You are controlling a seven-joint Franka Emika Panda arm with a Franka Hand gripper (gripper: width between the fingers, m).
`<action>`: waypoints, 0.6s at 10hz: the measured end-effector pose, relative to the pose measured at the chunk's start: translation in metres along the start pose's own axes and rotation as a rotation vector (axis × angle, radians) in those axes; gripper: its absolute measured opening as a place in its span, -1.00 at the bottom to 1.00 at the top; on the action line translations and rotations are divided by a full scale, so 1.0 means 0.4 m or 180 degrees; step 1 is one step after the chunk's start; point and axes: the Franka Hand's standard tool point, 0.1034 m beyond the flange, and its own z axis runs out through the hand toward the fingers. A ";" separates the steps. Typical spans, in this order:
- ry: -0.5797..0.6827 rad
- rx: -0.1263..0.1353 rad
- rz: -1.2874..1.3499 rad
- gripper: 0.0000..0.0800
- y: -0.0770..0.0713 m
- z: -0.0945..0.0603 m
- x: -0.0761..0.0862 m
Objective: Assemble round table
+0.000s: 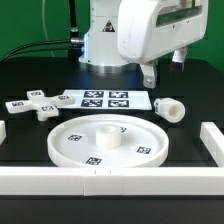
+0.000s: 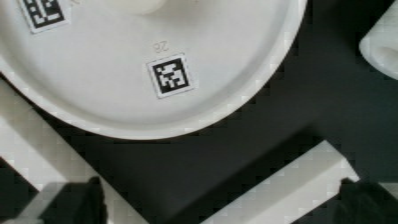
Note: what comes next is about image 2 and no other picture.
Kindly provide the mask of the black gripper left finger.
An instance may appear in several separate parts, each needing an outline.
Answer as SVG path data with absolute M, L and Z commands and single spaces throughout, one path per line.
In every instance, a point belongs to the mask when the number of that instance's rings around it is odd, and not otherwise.
M 22 210 L 28 224 L 106 224 L 101 180 L 49 183 Z

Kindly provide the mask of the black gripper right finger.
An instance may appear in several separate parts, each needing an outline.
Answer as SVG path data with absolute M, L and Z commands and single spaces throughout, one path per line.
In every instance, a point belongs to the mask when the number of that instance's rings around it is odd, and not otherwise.
M 337 195 L 294 224 L 398 224 L 398 182 L 344 179 Z

